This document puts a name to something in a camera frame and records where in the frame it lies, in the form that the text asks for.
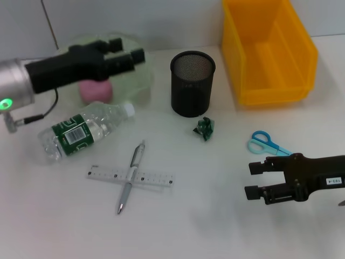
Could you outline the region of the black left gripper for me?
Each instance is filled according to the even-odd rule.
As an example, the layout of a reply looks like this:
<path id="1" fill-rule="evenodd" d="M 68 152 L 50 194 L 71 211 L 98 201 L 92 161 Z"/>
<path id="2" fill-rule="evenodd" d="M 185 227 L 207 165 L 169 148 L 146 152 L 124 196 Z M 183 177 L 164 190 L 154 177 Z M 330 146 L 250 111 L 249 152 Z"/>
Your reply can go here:
<path id="1" fill-rule="evenodd" d="M 87 45 L 74 45 L 64 54 L 32 62 L 25 66 L 35 94 L 82 80 L 103 81 L 108 76 L 135 70 L 145 63 L 144 49 L 106 59 L 104 54 L 123 51 L 122 39 L 97 40 Z"/>

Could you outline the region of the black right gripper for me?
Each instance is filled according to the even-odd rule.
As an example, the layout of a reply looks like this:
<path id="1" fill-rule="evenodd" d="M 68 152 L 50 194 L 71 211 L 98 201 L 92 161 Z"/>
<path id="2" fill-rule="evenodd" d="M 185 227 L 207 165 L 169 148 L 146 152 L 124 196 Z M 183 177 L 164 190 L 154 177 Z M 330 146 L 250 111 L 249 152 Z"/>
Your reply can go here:
<path id="1" fill-rule="evenodd" d="M 264 162 L 249 163 L 251 175 L 284 172 L 285 183 L 245 186 L 248 200 L 264 199 L 266 205 L 307 201 L 318 190 L 344 188 L 344 156 L 311 159 L 297 153 L 289 157 L 269 156 Z"/>

